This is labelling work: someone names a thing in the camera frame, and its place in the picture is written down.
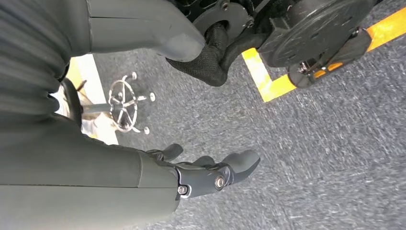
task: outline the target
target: robotic arm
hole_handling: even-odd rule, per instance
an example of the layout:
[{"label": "robotic arm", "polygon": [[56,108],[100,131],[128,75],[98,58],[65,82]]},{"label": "robotic arm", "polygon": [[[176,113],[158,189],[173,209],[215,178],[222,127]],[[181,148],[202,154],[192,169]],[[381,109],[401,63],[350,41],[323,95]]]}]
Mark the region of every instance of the robotic arm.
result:
[{"label": "robotic arm", "polygon": [[54,114],[71,57],[140,47],[174,61],[205,40],[166,0],[0,0],[0,222],[2,229],[120,229],[162,220],[181,199],[247,178],[253,152],[221,163],[170,163],[179,146],[107,146]]}]

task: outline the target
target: robotic finger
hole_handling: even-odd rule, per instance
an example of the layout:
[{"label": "robotic finger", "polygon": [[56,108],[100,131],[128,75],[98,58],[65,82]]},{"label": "robotic finger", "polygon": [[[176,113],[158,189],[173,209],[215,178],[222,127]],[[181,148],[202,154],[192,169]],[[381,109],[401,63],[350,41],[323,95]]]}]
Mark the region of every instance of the robotic finger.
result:
[{"label": "robotic finger", "polygon": [[224,187],[247,179],[259,165],[260,157],[253,151],[232,153],[220,163],[197,166],[179,163],[178,194],[182,199],[194,198],[221,191]]},{"label": "robotic finger", "polygon": [[182,147],[178,144],[172,144],[163,151],[147,151],[151,157],[161,161],[159,164],[176,170],[178,195],[182,199],[216,193],[224,187],[241,182],[254,172],[260,162],[259,155],[251,150],[240,154],[232,153],[220,163],[215,163],[210,156],[202,156],[193,163],[168,164],[165,162],[174,160],[182,151]]}]

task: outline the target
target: gray fabric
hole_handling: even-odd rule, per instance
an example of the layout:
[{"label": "gray fabric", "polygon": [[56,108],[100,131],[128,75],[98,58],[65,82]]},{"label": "gray fabric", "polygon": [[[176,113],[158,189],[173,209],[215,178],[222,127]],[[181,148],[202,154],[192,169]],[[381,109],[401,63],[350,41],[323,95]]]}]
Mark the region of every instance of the gray fabric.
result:
[{"label": "gray fabric", "polygon": [[[387,0],[372,25],[406,6]],[[150,51],[96,55],[105,92],[135,70],[137,87],[155,92],[140,105],[140,127],[119,143],[163,149],[176,142],[180,160],[257,151],[262,162],[246,181],[221,193],[182,201],[174,217],[148,230],[406,229],[406,38],[323,79],[263,103],[238,58],[229,80],[212,88]],[[272,78],[284,73],[270,69]]]}]

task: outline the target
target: metal screw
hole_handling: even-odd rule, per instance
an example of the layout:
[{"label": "metal screw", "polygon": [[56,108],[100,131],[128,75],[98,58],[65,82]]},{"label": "metal screw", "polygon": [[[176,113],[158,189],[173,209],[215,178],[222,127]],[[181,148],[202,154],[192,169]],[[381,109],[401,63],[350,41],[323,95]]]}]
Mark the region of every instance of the metal screw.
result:
[{"label": "metal screw", "polygon": [[356,28],[354,30],[354,32],[351,33],[351,38],[354,38],[354,37],[358,36],[359,33],[360,33],[360,29]]},{"label": "metal screw", "polygon": [[180,186],[178,187],[178,193],[179,193],[180,195],[185,195],[185,194],[187,194],[187,193],[188,193],[188,187],[186,187],[186,186],[184,186],[184,185],[180,185]]},{"label": "metal screw", "polygon": [[300,67],[297,71],[300,73],[305,73],[307,71],[306,64],[304,62],[300,63]]},{"label": "metal screw", "polygon": [[254,18],[251,17],[251,16],[248,17],[246,25],[247,25],[247,28],[253,27],[254,26]]},{"label": "metal screw", "polygon": [[216,179],[214,181],[214,185],[215,185],[217,190],[223,189],[225,183],[226,183],[226,181],[224,180],[223,176],[216,177]]},{"label": "metal screw", "polygon": [[223,1],[221,3],[221,9],[226,11],[228,9],[228,1]]}]

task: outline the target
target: yellow floor tape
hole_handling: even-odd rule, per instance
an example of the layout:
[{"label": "yellow floor tape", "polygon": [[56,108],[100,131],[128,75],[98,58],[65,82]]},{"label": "yellow floor tape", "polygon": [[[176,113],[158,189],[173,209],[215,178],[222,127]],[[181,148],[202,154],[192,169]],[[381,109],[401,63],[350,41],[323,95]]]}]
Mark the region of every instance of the yellow floor tape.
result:
[{"label": "yellow floor tape", "polygon": [[[368,28],[367,31],[372,38],[368,52],[405,34],[405,19],[406,7]],[[287,74],[272,81],[256,49],[249,49],[243,52],[242,56],[264,102],[269,102],[296,89],[289,81]],[[328,70],[332,71],[341,65],[342,63],[332,64]],[[315,77],[318,78],[324,74],[325,72],[321,70],[315,74]]]},{"label": "yellow floor tape", "polygon": [[73,83],[75,88],[78,88],[82,84],[82,77],[80,76],[78,61],[76,58],[70,60],[69,71],[66,77]]}]

